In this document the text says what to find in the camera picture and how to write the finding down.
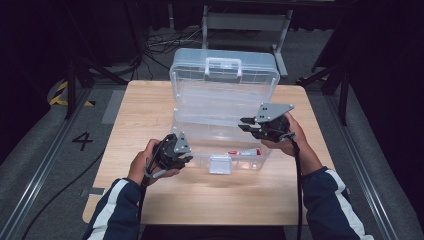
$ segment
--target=navy jacket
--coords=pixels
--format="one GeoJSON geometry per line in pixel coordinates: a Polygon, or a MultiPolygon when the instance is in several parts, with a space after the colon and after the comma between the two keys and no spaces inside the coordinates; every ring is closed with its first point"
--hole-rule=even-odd
{"type": "MultiPolygon", "coordinates": [[[[314,239],[374,239],[346,198],[339,175],[323,167],[303,177],[304,205],[314,239]]],[[[138,205],[145,190],[129,179],[117,179],[97,204],[83,239],[137,239],[138,205]]]]}

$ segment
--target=number 4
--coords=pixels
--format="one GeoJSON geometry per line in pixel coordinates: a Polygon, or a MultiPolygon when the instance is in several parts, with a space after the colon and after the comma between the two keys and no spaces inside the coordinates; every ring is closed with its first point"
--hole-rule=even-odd
{"type": "Polygon", "coordinates": [[[82,143],[82,146],[81,146],[80,151],[84,151],[85,144],[93,142],[93,140],[88,139],[89,137],[90,137],[90,133],[85,132],[85,133],[81,134],[80,136],[78,136],[78,137],[74,138],[74,139],[72,140],[72,142],[79,142],[79,143],[82,143]]]}

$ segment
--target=red and white object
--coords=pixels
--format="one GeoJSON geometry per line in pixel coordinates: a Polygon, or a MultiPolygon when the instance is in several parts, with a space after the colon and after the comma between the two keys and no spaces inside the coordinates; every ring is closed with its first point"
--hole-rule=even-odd
{"type": "Polygon", "coordinates": [[[228,152],[230,155],[240,155],[240,156],[257,156],[261,155],[261,149],[259,148],[251,148],[240,151],[230,151],[228,152]]]}

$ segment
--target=wooden tabletop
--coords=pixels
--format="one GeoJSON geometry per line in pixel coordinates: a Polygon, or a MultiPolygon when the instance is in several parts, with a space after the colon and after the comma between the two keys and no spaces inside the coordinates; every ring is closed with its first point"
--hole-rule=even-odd
{"type": "MultiPolygon", "coordinates": [[[[279,85],[272,102],[295,105],[291,114],[303,127],[308,142],[322,163],[334,169],[305,90],[279,85]]],[[[130,82],[93,187],[109,189],[115,179],[126,177],[131,161],[149,139],[162,139],[170,133],[174,106],[171,82],[130,82]]],[[[89,197],[85,222],[99,200],[100,196],[89,197]]],[[[294,159],[274,150],[261,170],[233,170],[231,175],[184,168],[179,175],[148,187],[141,223],[296,225],[294,159]]]]}

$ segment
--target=transparent storage box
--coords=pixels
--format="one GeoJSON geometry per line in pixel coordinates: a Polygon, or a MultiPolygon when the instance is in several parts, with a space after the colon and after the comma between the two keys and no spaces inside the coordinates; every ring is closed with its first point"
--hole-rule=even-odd
{"type": "Polygon", "coordinates": [[[172,132],[184,132],[192,149],[188,167],[229,174],[259,170],[271,150],[243,132],[240,118],[269,102],[280,75],[268,53],[179,49],[170,69],[177,102],[172,132]],[[258,148],[261,155],[228,154],[258,148]]]}

